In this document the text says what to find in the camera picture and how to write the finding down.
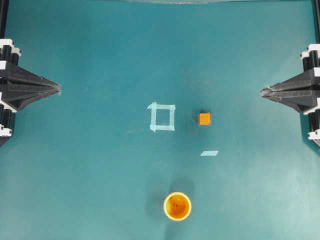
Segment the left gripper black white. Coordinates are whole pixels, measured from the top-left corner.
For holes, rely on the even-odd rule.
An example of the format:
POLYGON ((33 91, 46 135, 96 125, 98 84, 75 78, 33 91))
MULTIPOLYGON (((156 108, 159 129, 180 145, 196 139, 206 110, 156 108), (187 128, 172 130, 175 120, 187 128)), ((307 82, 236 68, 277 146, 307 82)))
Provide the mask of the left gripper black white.
POLYGON ((0 39, 0 146, 15 130, 16 113, 26 106, 60 93, 61 86, 18 65, 21 50, 9 38, 0 39), (24 84, 13 84, 14 81, 24 84))

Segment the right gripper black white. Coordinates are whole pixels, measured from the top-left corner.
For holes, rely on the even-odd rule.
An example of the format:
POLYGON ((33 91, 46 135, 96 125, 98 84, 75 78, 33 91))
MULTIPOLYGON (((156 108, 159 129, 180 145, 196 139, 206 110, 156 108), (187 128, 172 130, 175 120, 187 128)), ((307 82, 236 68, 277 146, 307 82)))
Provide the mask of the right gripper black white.
POLYGON ((310 44, 301 53, 303 73, 267 86, 262 98, 288 106, 308 117, 307 137, 320 146, 320 44, 310 44))

